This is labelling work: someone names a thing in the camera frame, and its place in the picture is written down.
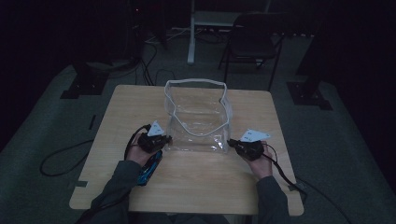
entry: white marker tag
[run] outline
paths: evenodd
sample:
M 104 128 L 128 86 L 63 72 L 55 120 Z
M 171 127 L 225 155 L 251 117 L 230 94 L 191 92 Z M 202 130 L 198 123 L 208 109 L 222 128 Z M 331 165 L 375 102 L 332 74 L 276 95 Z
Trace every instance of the white marker tag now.
M 268 133 L 261 133 L 254 130 L 247 129 L 241 137 L 241 142 L 256 142 L 271 137 Z
M 164 131 L 161 128 L 160 124 L 157 122 L 157 120 L 155 120 L 152 124 L 151 124 L 151 128 L 148 131 L 148 136 L 155 136 L 155 135 L 160 135 L 163 134 Z

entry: forearm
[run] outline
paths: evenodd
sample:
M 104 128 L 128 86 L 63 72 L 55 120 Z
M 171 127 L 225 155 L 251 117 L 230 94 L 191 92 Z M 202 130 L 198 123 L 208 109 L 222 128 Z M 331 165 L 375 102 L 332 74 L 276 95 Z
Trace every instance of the forearm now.
M 259 223 L 290 223 L 288 198 L 273 176 L 257 182 L 259 194 Z
M 128 193 L 137 184 L 141 167 L 134 161 L 120 161 L 113 176 L 107 182 L 103 192 L 91 203 L 91 210 L 100 210 L 94 214 L 90 223 L 128 223 Z

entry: hand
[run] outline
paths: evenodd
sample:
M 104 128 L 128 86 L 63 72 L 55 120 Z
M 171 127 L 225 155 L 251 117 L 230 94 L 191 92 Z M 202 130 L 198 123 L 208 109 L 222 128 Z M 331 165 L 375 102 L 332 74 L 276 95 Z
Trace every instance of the hand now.
M 141 167 L 143 167 L 146 162 L 149 160 L 149 158 L 157 153 L 157 151 L 152 152 L 152 153 L 147 153 L 144 151 L 138 144 L 137 144 L 137 139 L 139 139 L 140 133 L 136 135 L 134 138 L 134 141 L 132 142 L 128 155 L 126 156 L 127 161 L 135 161 L 137 162 Z
M 269 158 L 272 158 L 272 154 L 268 151 L 268 146 L 263 145 L 263 147 L 264 147 L 264 155 L 268 156 Z M 260 156 L 255 161 L 249 161 L 245 158 L 244 160 L 250 166 L 250 169 L 253 172 L 253 174 L 257 176 L 259 179 L 265 178 L 273 174 L 272 162 L 264 156 Z

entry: gray carpet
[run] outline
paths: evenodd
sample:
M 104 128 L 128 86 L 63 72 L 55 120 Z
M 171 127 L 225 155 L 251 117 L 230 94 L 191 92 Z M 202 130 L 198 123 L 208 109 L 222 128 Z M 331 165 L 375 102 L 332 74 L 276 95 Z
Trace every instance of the gray carpet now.
M 218 62 L 224 44 L 197 41 L 193 66 L 187 65 L 188 38 L 169 41 L 169 50 L 157 46 L 149 66 L 157 85 L 168 79 L 204 77 L 222 81 Z M 348 115 L 334 86 L 321 83 L 320 91 L 333 111 L 317 106 L 294 105 L 286 82 L 304 81 L 296 69 L 310 39 L 286 39 L 279 61 L 272 94 L 294 172 L 330 197 L 349 216 L 352 223 L 396 223 L 396 198 L 378 170 L 359 130 Z M 149 61 L 154 48 L 145 47 Z M 272 63 L 261 70 L 252 64 L 232 64 L 230 89 L 266 90 Z M 115 72 L 102 95 L 61 100 L 75 77 L 71 66 L 56 76 L 34 110 L 0 154 L 0 223 L 74 223 L 82 211 L 72 210 L 68 202 L 82 165 L 67 175 L 46 177 L 39 173 L 40 162 L 49 153 L 93 139 L 105 114 L 114 88 L 119 84 L 143 85 L 142 69 Z M 96 122 L 90 128 L 92 116 Z M 85 144 L 54 157 L 45 168 L 52 173 L 71 167 L 90 150 Z M 312 188 L 305 212 L 292 223 L 347 223 L 344 217 Z

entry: black chair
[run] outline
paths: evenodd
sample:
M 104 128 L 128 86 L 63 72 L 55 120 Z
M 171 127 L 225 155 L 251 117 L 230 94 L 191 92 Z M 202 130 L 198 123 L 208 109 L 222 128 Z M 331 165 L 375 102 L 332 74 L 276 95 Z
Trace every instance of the black chair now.
M 287 25 L 285 13 L 247 12 L 239 15 L 229 33 L 227 46 L 221 56 L 219 69 L 225 59 L 224 83 L 227 81 L 229 63 L 255 63 L 259 69 L 266 60 L 274 59 L 268 91 L 274 80 L 282 42 Z M 271 37 L 278 34 L 273 43 Z

